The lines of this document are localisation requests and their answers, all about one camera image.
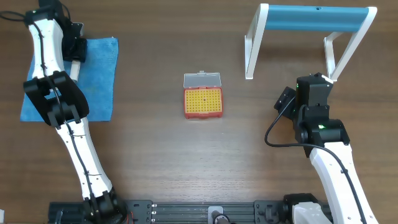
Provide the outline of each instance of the blue towel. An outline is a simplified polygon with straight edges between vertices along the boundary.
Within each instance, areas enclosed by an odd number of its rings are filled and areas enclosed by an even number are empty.
[[[118,61],[117,38],[87,40],[86,62],[80,65],[77,85],[86,96],[90,113],[89,121],[110,121],[113,110],[113,83]],[[71,62],[63,62],[70,74]],[[30,64],[28,80],[32,79],[34,58]],[[42,117],[25,95],[22,104],[21,121],[41,121]]]

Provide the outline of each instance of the wooden tabletop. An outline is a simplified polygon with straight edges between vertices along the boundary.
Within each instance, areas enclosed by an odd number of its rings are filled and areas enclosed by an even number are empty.
[[[269,4],[279,1],[269,0]],[[244,35],[260,1],[64,0],[86,38],[117,37],[119,61],[110,122],[90,123],[102,166],[125,199],[252,202],[311,192],[326,199],[302,148],[276,149],[264,134],[286,86],[326,72],[321,32],[266,31],[244,79]],[[398,1],[299,0],[283,4],[376,6],[377,16],[329,97],[344,122],[356,171],[380,223],[397,223]],[[0,1],[25,12],[36,1]],[[349,40],[335,40],[340,57]],[[80,202],[68,151],[44,123],[19,121],[33,46],[23,24],[0,21],[0,209],[7,222],[46,223],[49,202]],[[183,114],[183,74],[220,72],[224,116]],[[272,142],[294,142],[281,119]]]

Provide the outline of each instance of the open lid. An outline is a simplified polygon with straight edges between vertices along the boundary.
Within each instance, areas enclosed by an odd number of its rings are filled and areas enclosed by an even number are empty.
[[[198,73],[184,74],[184,88],[198,87],[221,87],[220,73],[199,71]]]

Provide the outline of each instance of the wooden table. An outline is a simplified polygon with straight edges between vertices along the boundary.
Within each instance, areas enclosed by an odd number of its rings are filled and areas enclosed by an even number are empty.
[[[269,4],[278,1],[270,0]],[[285,194],[325,193],[302,148],[274,149],[264,134],[277,116],[285,86],[326,72],[318,32],[266,32],[254,80],[244,79],[244,35],[260,1],[64,0],[89,39],[117,37],[119,62],[110,122],[90,123],[102,166],[119,195],[154,201],[252,202]],[[329,97],[380,223],[397,223],[398,2],[285,1],[283,4],[377,6],[369,32]],[[25,12],[35,1],[1,1]],[[340,57],[349,36],[335,40]],[[0,208],[7,222],[46,223],[53,201],[81,201],[66,147],[44,123],[21,123],[33,46],[23,24],[0,21]],[[183,74],[220,72],[224,116],[189,121],[183,115]],[[282,119],[272,142],[293,142]]]

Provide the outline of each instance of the blue bar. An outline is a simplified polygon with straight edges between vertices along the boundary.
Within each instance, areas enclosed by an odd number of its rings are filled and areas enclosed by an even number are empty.
[[[368,11],[366,7],[269,5],[266,30],[357,32]]]

